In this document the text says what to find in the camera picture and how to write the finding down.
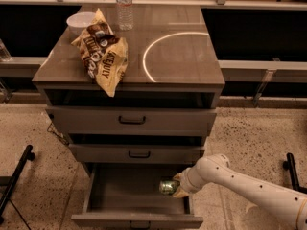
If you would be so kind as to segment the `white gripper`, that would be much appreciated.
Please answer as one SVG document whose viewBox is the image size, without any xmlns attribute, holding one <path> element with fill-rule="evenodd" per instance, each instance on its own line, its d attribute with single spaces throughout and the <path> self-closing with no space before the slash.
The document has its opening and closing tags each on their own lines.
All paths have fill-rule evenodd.
<svg viewBox="0 0 307 230">
<path fill-rule="evenodd" d="M 174 198 L 184 198 L 201 189 L 201 177 L 198 175 L 195 168 L 187 168 L 183 172 L 177 173 L 173 179 L 175 181 L 180 181 L 180 186 L 182 188 L 178 188 L 173 193 Z"/>
</svg>

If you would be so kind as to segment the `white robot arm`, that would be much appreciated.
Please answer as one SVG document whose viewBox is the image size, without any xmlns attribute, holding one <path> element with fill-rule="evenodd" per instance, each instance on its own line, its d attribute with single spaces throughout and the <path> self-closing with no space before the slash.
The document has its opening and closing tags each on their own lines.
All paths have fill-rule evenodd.
<svg viewBox="0 0 307 230">
<path fill-rule="evenodd" d="M 173 197 L 186 197 L 208 183 L 215 183 L 266 209 L 295 230 L 307 230 L 305 193 L 235 172 L 229 166 L 230 162 L 223 154 L 203 156 L 193 167 L 175 176 L 179 186 Z"/>
</svg>

